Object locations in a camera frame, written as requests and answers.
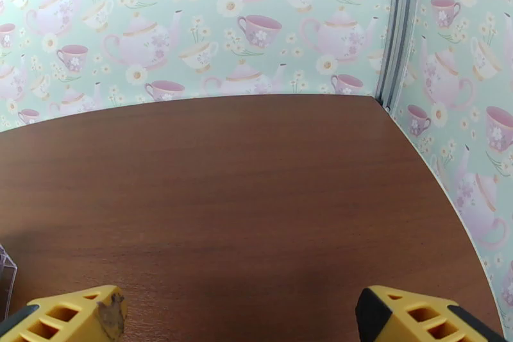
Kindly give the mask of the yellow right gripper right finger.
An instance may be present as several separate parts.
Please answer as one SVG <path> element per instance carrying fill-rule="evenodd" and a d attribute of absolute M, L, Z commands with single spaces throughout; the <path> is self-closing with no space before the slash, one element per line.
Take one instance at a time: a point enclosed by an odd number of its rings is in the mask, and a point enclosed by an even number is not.
<path fill-rule="evenodd" d="M 391 287 L 363 289 L 355 315 L 361 341 L 505 341 L 452 300 Z"/>

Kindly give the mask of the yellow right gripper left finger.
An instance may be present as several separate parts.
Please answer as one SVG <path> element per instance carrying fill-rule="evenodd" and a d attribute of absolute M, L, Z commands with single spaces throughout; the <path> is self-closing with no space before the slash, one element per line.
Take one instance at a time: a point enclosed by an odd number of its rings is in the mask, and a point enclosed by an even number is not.
<path fill-rule="evenodd" d="M 1 341 L 121 341 L 127 314 L 115 285 L 36 298 L 1 322 Z"/>

